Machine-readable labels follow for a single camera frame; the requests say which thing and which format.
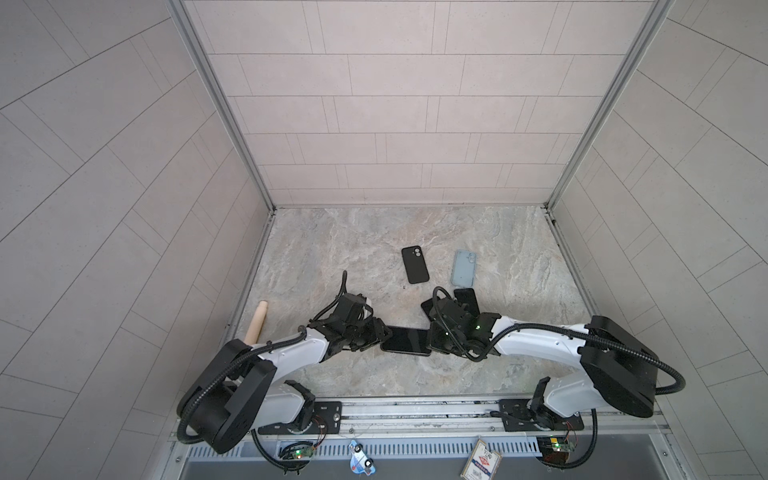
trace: black mounting plate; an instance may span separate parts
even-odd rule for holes
[[[498,401],[498,410],[502,413],[508,413],[517,419],[532,420],[531,413],[528,410],[527,399],[506,399]],[[537,427],[533,422],[513,422],[505,417],[502,417],[504,422],[505,432],[544,432]],[[571,430],[578,431],[584,430],[584,422],[581,420],[580,415],[573,415],[562,420],[562,430],[568,430],[568,426],[565,423],[571,424]]]
[[[339,420],[334,420],[333,416],[339,414]],[[325,433],[336,434],[341,429],[341,402],[315,402],[314,415],[325,420],[328,431]],[[311,422],[309,428],[302,434],[318,435],[320,430],[315,422]],[[298,435],[288,429],[285,423],[273,423],[259,427],[259,435]]]

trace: side wall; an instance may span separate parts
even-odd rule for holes
[[[548,199],[650,2],[185,2],[279,205]]]
[[[267,211],[162,0],[0,2],[0,476],[141,477]]]
[[[685,375],[660,405],[700,478],[768,478],[767,31],[678,0],[554,207],[599,310]]]

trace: wooden rolling pin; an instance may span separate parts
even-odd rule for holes
[[[245,340],[243,340],[246,345],[254,345],[258,341],[261,327],[266,319],[266,306],[267,303],[262,300],[256,307],[256,312],[253,312],[253,318],[248,326],[248,332],[245,334]]]

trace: marble surface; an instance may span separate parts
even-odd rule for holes
[[[431,280],[411,285],[400,250],[420,245]],[[420,303],[441,285],[449,292],[457,249],[478,254],[475,292],[481,311],[565,325],[589,315],[540,207],[393,207],[278,210],[237,337],[259,300],[270,303],[260,342],[293,335],[339,289],[372,300],[394,326],[428,328]],[[316,396],[530,393],[567,366],[527,356],[489,357],[342,352],[295,372]]]

